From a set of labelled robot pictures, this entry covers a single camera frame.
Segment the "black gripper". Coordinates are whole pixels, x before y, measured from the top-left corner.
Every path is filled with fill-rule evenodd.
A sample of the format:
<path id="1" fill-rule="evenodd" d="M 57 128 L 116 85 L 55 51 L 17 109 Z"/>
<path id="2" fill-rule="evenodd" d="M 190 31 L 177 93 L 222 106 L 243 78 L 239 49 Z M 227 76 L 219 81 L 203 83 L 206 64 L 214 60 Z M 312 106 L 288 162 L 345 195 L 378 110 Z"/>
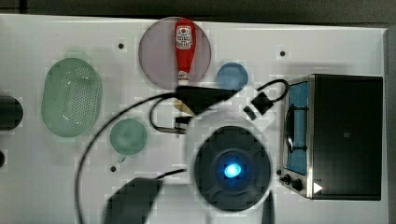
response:
<path id="1" fill-rule="evenodd" d="M 205 112 L 210 106 L 226 101 L 236 94 L 234 90 L 223 90 L 193 86 L 176 88 L 176 98 L 195 115 Z"/>

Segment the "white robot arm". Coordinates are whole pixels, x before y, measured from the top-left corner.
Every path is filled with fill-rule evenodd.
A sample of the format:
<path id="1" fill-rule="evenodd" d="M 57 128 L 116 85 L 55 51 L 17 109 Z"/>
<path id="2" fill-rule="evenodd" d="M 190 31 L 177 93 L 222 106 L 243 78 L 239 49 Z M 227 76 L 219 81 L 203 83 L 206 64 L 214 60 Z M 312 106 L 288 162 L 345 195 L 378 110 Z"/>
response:
<path id="1" fill-rule="evenodd" d="M 273 221 L 272 158 L 262 133 L 274 121 L 262 90 L 179 87 L 192 109 L 186 180 L 137 177 L 108 200 L 104 224 L 266 224 Z"/>

